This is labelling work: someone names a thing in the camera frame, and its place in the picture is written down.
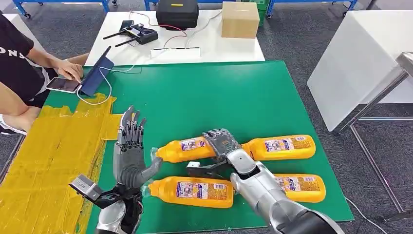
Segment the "gray carpet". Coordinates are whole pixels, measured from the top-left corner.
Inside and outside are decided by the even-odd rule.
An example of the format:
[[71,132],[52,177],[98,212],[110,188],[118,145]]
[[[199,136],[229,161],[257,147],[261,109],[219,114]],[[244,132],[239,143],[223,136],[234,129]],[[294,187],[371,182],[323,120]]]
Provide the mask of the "gray carpet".
[[[366,6],[368,0],[360,0]],[[32,19],[24,19],[40,43],[61,58],[82,54],[90,50],[104,19],[103,8],[95,4],[26,4]],[[202,9],[220,8],[220,4],[201,4]],[[144,10],[142,3],[119,0],[114,11]],[[350,131],[342,135],[327,131],[306,82],[319,58],[342,21],[341,3],[277,4],[274,16],[266,20],[257,34],[267,60],[285,60],[296,88],[324,146],[331,166],[343,189],[367,217],[396,213],[386,191],[375,176],[364,153]],[[14,13],[12,7],[5,13]],[[411,105],[381,105],[375,115],[413,114]],[[405,208],[413,208],[412,124],[409,122],[363,122],[355,125],[362,135],[377,164]],[[0,136],[0,162],[14,146],[14,138]],[[355,234],[362,221],[351,207],[356,220],[340,223],[348,234]],[[381,225],[388,233],[413,234],[412,220]],[[223,234],[268,233],[267,228],[225,231]],[[380,230],[364,223],[359,234],[379,234]]]

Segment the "metal stand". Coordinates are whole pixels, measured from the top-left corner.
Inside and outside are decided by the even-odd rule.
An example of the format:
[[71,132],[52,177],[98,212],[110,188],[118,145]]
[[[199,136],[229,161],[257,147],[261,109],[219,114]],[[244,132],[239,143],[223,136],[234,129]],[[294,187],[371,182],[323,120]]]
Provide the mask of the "metal stand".
[[[269,18],[269,19],[271,18],[271,16],[272,16],[272,9],[273,9],[273,6],[274,6],[275,3],[325,2],[325,1],[328,1],[328,0],[270,0],[270,4],[268,5],[266,15],[267,15],[267,18]],[[345,12],[343,12],[343,17],[345,17],[346,14],[347,14],[347,11],[353,10],[353,8],[354,8],[354,6],[356,5],[356,3],[357,3],[358,0],[330,0],[330,2],[331,2],[332,4],[334,4],[334,3],[336,3],[336,2],[340,2],[340,1],[341,1],[341,2],[342,2],[342,1],[348,1],[348,2],[350,2],[350,5],[349,5],[349,7],[347,8],[347,10],[346,10]]]
[[410,76],[413,75],[413,53],[403,52],[399,57],[397,57],[396,61],[399,65],[398,74],[394,76],[393,73],[390,73],[389,75],[394,77],[392,81],[379,94],[377,94],[377,96],[375,96],[361,111],[359,111],[343,127],[341,127],[340,130],[338,130],[338,133],[342,133],[344,130],[347,129],[347,127],[351,129],[360,147],[362,148],[364,154],[367,156],[367,159],[369,160],[373,170],[375,171],[380,182],[383,184],[384,188],[386,189],[387,194],[389,195],[393,204],[396,206],[396,209],[399,213],[385,218],[385,221],[387,222],[413,217],[412,215],[413,210],[409,210],[409,211],[403,210],[403,207],[400,205],[399,201],[397,200],[397,197],[394,195],[392,189],[387,183],[386,178],[384,177],[383,173],[380,171],[372,155],[370,154],[369,150],[367,149],[366,145],[364,144],[363,140],[358,134],[354,126],[354,123],[358,120],[359,121],[411,121],[413,120],[413,117],[363,117],[367,112],[369,112],[373,108],[374,105],[376,105],[385,96],[387,96],[387,94],[389,94],[395,87],[397,87],[401,82],[403,82],[407,77],[409,77],[409,75]]
[[[24,15],[26,18],[30,19],[32,16],[26,12],[26,10],[23,8],[23,6],[21,5],[24,2],[37,2],[40,4],[40,6],[43,5],[44,2],[62,2],[62,0],[41,0],[41,2],[39,2],[39,0],[12,0],[14,2],[14,4],[16,5],[17,9],[20,11],[20,13],[22,15]],[[105,9],[105,12],[109,12],[109,2],[110,0],[65,0],[65,2],[98,2],[101,3],[103,6],[103,9]],[[117,0],[112,0],[112,4],[114,6],[117,5]]]
[[375,5],[375,3],[377,2],[377,0],[372,0],[370,2],[370,4],[367,6],[366,10],[371,10],[373,8],[373,6]]

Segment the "person's hand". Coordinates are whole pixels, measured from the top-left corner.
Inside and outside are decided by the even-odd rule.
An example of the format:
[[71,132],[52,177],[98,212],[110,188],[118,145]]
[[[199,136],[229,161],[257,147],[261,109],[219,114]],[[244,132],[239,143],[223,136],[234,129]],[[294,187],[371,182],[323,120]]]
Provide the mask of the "person's hand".
[[83,68],[79,64],[71,63],[67,60],[62,60],[58,64],[58,73],[63,75],[66,79],[75,79],[79,83],[80,78],[83,77]]

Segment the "black case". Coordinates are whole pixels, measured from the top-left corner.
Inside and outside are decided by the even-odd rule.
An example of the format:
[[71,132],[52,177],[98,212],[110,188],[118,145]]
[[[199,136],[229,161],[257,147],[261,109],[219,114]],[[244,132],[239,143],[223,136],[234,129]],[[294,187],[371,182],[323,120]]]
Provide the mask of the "black case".
[[197,0],[159,0],[156,9],[158,24],[167,24],[186,30],[194,28],[198,24],[198,2]]

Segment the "blue metal frame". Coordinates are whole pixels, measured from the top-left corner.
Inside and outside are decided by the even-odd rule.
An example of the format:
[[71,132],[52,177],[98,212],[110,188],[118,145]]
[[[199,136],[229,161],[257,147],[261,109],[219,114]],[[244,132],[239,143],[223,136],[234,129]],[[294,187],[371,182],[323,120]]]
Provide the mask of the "blue metal frame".
[[111,0],[13,0],[14,4],[16,5],[17,9],[20,11],[20,13],[26,17],[30,17],[30,14],[28,14],[23,6],[21,5],[24,2],[38,2],[38,3],[44,3],[44,2],[99,2],[102,3],[103,8],[105,9],[105,12],[109,12],[109,5],[108,3]]
[[[236,0],[198,0],[198,3],[222,3],[223,1],[236,1]],[[145,2],[145,8],[147,11],[150,11],[150,5],[149,3],[152,2],[154,5],[156,5],[159,0],[144,0]]]
[[[326,2],[326,1],[328,1],[328,0],[271,0],[270,4],[268,6],[268,9],[267,9],[267,17],[272,16],[272,8],[273,8],[275,3],[281,3],[281,2],[283,2],[283,3],[288,3],[288,2],[289,3],[293,3],[293,2],[295,2],[295,3],[298,3],[298,2]],[[338,2],[338,1],[340,1],[340,2],[343,2],[343,1],[350,2],[350,6],[347,8],[347,11],[351,11],[357,3],[357,0],[334,0],[334,1],[330,1],[330,2],[335,3],[335,2]]]

